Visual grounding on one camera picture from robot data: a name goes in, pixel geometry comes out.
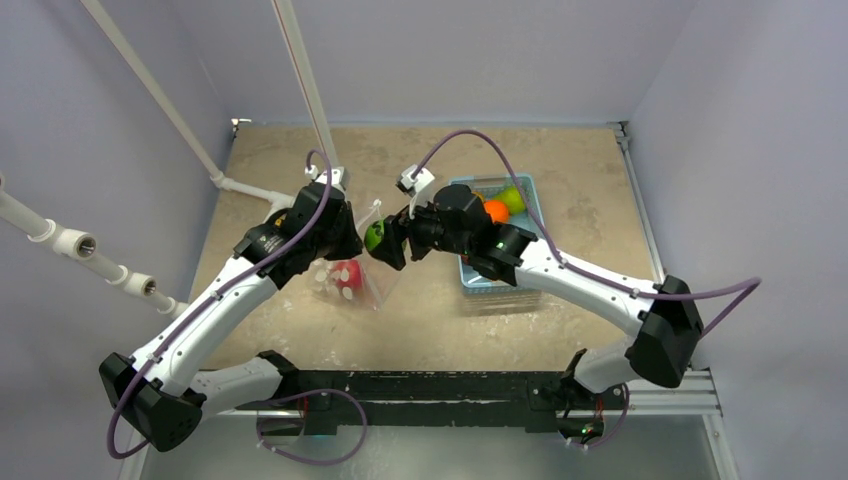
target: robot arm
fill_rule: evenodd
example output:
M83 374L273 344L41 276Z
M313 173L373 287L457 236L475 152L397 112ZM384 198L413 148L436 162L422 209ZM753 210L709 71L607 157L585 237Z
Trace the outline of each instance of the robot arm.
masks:
M168 451L182 443L203 419L245 403L267 400L281 387L290 365L273 352L260 353L247 363L223 370L199 370L250 312L294 275L305 272L313 260L342 260L361 253L362 242L344 195L347 177L337 168L332 173L329 199L308 233L278 259L219 293L221 285L273 255L304 228L318 209L327 181L325 173L301 189L291 209L280 210L250 229L215 280L160 335L130 357L113 353L101 363L100 377L112 406L128 395L121 415L157 450ZM214 303L204 308L210 297ZM189 315L196 318L179 330ZM174 338L168 348L157 355L163 341L171 336ZM126 392L148 362L152 366L134 390Z
M398 181L398 187L413 197L410 205L383 221L379 243L369 244L366 234L371 256L400 270L406 264L404 242L413 261L431 250L462 255L488 279L547 292L614 324L627 337L603 349L578 352L563 379L569 395L591 397L637 378L668 388L680 385L703 330L694 302L624 293L579 271L632 292L689 293L683 281L668 276L662 285L654 284L561 251L560 263L534 233L493 223L482 201L465 185L446 186L430 198L420 195L429 191L432 175L423 175L426 170L422 170L422 175L412 178L414 171L414 166L405 170ZM567 268L569 264L578 268Z

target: white pipe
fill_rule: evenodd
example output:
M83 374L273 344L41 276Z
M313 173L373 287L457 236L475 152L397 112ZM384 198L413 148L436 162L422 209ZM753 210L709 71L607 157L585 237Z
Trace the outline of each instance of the white pipe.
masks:
M212 161L212 157L210 157L206 149L203 148L203 145L194 135L194 132L185 122L182 115L180 115L180 112L179 110L177 110L177 107L174 106L174 104L165 94L165 91L162 90L162 87L153 77L153 74L150 73L150 70L147 69L147 66L144 65L144 62L142 62L141 58L135 52L135 49L132 48L132 45L130 45L126 37L124 37L124 34L121 33L121 30L118 28L118 25L115 24L115 21L112 20L111 16L109 16L109 13L106 12L106 9L103 8L103 4L101 4L99 0L80 0L80 3L82 3L83 7L85 7L89 15L91 15L91 18L94 19L100 29L103 30L103 33L106 35L109 41L112 42L112 45L115 46L115 49L118 50L118 53L124 58L124 61L127 62L127 65L129 65L132 71L136 74L139 81L141 81L141 83L150 93L150 96L153 97L153 99L159 105L159 108L161 108L165 115L168 117L168 119L171 120L171 123L174 125L174 128L176 128L180 135L182 135L183 139L185 139L188 146L192 149L192 151L203 164L203 166L206 167L206 170L209 171L209 177L212 179L212 182L215 184L216 187L224 190L241 192L247 195L252 195L254 197L265 199L271 203L272 213L279 210L280 208L283 208L280 207L280 205L291 206L291 203L294 201L294 199L289 195L263 190L261 188L251 187L250 185L238 183L225 177L224 173L221 172L221 170L215 165L215 162ZM317 105L320 109L320 99L318 99L317 102ZM323 110L320 111L320 115L322 119L321 121L324 125L322 131L326 131L324 137L329 137L330 130L329 127L326 126L327 121L326 119L324 119ZM322 143L322 147L324 148L324 151L327 152L327 155L331 155L332 152L332 156L330 156L330 158L335 159L336 151L332 145L332 140L330 140L329 147L327 146L326 141L327 140L325 139L325 143Z
M5 186L6 179L3 173L0 173L0 218L6 219L31 237L44 234L49 228L47 220L4 192Z
M321 97L318 95L318 86L315 84L315 77L312 75L312 66L309 64L309 57L306 55L306 46L303 43L303 37L300 35L300 26L294 14L294 6L292 6L291 0L271 0L271 3L277 14L277 23L280 26L280 32L283 34L283 40L286 42L292 66L297 73L297 81L300 84L301 92L303 92L306 108L309 109L309 117L312 119L312 126L318 136L318 143L321 145L321 150L330 159L330 164L338 167L340 166L339 158L336 155L333 138L330 136L330 125L327 123L324 106L321 104Z
M292 197L291 195L286 195L285 193L274 192L271 190L265 190L259 187L254 187L253 185L247 185L241 182L237 182L229 177L224 177L221 180L221 185L219 185L219 188L221 188L222 190L244 193L252 197L262 198L272 204L277 203L283 205L283 207L285 208L291 207L294 204L294 197Z
M5 179L0 174L0 218L23 230L30 241L68 257L100 275L109 285L150 303L159 313L176 319L188 307L158 291L156 279L118 265L97 251L93 235L65 228L45 219L3 191Z
M118 53L124 57L124 60L127 62L127 65L130 66L133 72L135 72L138 79L144 84L144 87L147 88L147 91L150 92L150 95L156 100L156 103L159 104L159 107L165 112L165 115L171 120L171 123L174 124L174 127L180 132L180 135L183 136L188 146L192 149L197 158L206 167L206 170L209 171L209 176L212 178L212 181L217 181L224 176L223 172L218 169L215 162L212 161L212 157L209 156L209 153L203 148L203 145L194 135L194 132L191 131L188 124L183 120L182 115L168 98L165 95L165 91L162 90L162 87L159 86L159 82L153 78L153 75L150 73L150 70L144 65L144 62L141 61L141 58L136 54L135 49L132 48L130 43L127 41L124 34L121 33L121 30L115 24L115 21L112 20L112 17L106 12L103 8L103 4L100 3L99 0L80 0L82 6L88 10L91 18L97 22L97 25L100 26L100 29L103 30L103 33L106 34L106 37L109 38L109 41L112 42L112 45L118 50Z

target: green ball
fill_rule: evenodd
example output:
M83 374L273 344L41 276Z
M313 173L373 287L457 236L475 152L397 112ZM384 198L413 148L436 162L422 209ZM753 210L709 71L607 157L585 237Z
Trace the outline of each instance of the green ball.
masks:
M495 200L504 202L510 215L517 215L527 210L524 200L521 199L521 192L514 185L507 187L506 190L497 194Z
M365 230L365 249L371 252L377 248L377 246L380 245L380 242L383 241L384 231L385 225L382 220L377 220L369 225Z

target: white wall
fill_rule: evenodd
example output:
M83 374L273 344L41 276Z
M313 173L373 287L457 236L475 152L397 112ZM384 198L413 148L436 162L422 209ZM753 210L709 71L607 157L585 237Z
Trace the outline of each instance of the white wall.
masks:
M178 16L135 3L106 7L223 164L228 117ZM77 2L4 0L0 65L6 190L185 298L216 193L96 24ZM3 221L0 259L0 476L116 478L97 367L166 320Z
M631 124L667 267L764 279L705 340L745 479L848 470L846 45L846 2L701 0Z
M172 0L232 116L306 121L271 0ZM295 10L331 121L630 118L695 0L312 2Z

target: tabletop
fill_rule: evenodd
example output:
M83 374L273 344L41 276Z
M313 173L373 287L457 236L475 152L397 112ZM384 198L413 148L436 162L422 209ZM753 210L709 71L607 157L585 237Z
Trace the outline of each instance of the tabletop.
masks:
M395 187L452 128L334 128L352 175L356 210L374 199L394 213L408 198ZM652 278L651 259L621 151L610 129L485 128L517 172L533 176L545 223L565 252L627 276ZM227 176L295 195L306 184L311 128L240 128ZM491 147L458 137L428 165L438 186L505 170ZM232 248L268 214L267 202L222 191L195 277L192 298L215 278ZM380 310L327 302L297 276L249 315L209 358L207 368L276 350L302 369L564 370L580 348L621 337L612 324L551 295L519 301L466 296L454 256L432 252L408 263Z

